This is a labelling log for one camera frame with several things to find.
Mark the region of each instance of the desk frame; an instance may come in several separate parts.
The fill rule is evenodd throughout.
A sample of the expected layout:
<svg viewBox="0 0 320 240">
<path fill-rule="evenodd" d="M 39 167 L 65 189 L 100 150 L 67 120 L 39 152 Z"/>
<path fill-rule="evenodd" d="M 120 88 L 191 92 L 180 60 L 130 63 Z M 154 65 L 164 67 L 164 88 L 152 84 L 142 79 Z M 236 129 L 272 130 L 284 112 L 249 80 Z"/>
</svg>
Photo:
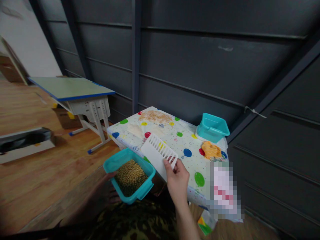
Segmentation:
<svg viewBox="0 0 320 240">
<path fill-rule="evenodd" d="M 97 135 L 99 135 L 101 143 L 89 149 L 88 154 L 91 154 L 94 150 L 103 146 L 111 140 L 108 134 L 107 139 L 104 135 L 104 131 L 107 132 L 107 128 L 109 127 L 108 117 L 110 117 L 110 109 L 107 95 L 61 102 L 56 100 L 55 98 L 52 99 L 58 104 L 60 104 L 67 111 L 71 112 L 73 115 L 78 115 L 80 119 L 82 128 L 70 132 L 70 136 L 73 136 L 88 128 L 95 132 Z M 83 115 L 85 115 L 90 122 L 87 122 L 83 118 Z M 100 120 L 104 121 L 105 127 L 101 125 Z"/>
</svg>

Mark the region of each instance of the gray metal wall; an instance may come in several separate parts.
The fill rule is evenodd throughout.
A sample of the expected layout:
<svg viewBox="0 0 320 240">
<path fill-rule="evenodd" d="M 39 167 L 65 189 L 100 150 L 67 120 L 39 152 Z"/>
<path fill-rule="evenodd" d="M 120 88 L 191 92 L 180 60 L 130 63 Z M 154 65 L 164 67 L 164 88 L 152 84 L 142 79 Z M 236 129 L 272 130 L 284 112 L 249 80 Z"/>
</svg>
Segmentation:
<svg viewBox="0 0 320 240">
<path fill-rule="evenodd" d="M 85 76 L 60 0 L 38 1 L 65 69 Z M 132 114 L 131 0 L 73 0 L 94 81 L 117 92 L 111 120 Z M 309 1 L 142 1 L 139 110 L 193 124 L 203 112 L 229 126 L 319 20 Z"/>
<path fill-rule="evenodd" d="M 138 104 L 139 111 L 155 106 L 195 125 L 202 113 L 211 113 L 224 118 L 231 132 L 244 107 L 272 88 L 279 71 L 299 56 L 320 21 L 318 0 L 142 0 L 141 26 L 132 9 L 139 0 L 36 2 L 63 70 L 116 91 L 109 98 L 112 122 L 131 116 Z M 71 22 L 66 2 L 74 13 Z M 133 26 L 141 34 L 133 34 Z M 313 145 L 319 142 L 318 65 L 229 148 L 246 209 L 296 237 L 320 236 L 319 209 L 312 202 L 320 200 Z M 133 86 L 139 86 L 137 101 Z"/>
<path fill-rule="evenodd" d="M 229 145 L 243 207 L 300 238 L 320 237 L 320 58 Z"/>
</svg>

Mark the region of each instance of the soybean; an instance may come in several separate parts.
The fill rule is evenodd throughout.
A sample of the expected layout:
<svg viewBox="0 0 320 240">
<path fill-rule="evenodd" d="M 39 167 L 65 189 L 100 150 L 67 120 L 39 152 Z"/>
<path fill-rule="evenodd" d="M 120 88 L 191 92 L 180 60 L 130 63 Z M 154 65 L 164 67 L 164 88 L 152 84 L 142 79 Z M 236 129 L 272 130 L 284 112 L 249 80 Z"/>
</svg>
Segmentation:
<svg viewBox="0 0 320 240">
<path fill-rule="evenodd" d="M 148 179 L 142 168 L 133 159 L 123 164 L 115 179 L 125 197 L 130 197 Z"/>
</svg>

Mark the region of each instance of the white box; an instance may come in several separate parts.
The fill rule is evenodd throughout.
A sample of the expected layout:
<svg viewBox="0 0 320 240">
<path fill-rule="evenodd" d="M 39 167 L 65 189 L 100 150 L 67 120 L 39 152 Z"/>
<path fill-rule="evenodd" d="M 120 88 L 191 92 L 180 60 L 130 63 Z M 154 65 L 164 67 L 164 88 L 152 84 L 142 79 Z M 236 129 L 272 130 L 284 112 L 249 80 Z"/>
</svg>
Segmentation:
<svg viewBox="0 0 320 240">
<path fill-rule="evenodd" d="M 45 134 L 45 140 L 23 148 L 13 149 L 8 152 L 0 153 L 0 164 L 10 162 L 18 158 L 22 158 L 55 147 L 53 132 L 48 128 L 34 128 L 28 131 L 0 136 L 0 146 L 2 146 L 5 143 L 11 142 L 15 139 L 23 139 L 31 133 L 43 133 Z"/>
</svg>

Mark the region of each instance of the blue desk edge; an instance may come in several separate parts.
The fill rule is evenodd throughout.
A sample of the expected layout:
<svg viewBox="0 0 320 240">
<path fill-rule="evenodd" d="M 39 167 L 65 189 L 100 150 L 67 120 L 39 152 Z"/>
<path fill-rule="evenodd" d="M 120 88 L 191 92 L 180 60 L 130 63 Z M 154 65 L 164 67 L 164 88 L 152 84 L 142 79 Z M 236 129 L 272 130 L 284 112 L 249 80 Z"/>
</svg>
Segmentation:
<svg viewBox="0 0 320 240">
<path fill-rule="evenodd" d="M 116 92 L 109 92 L 109 93 L 99 93 L 99 94 L 90 94 L 90 95 L 83 95 L 83 96 L 77 96 L 77 97 L 69 97 L 69 98 L 57 98 L 56 96 L 54 96 L 52 93 L 48 92 L 46 89 L 44 89 L 43 87 L 41 87 L 39 84 L 37 84 L 36 82 L 34 82 L 32 80 L 31 77 L 28 77 L 28 79 L 34 83 L 35 85 L 37 85 L 39 88 L 41 88 L 43 91 L 45 91 L 46 93 L 48 93 L 51 97 L 53 97 L 55 100 L 62 102 L 62 101 L 70 101 L 70 100 L 76 100 L 76 99 L 82 99 L 82 98 L 90 98 L 90 97 L 99 97 L 99 96 L 105 96 L 105 95 L 111 95 L 111 94 L 115 94 Z"/>
</svg>

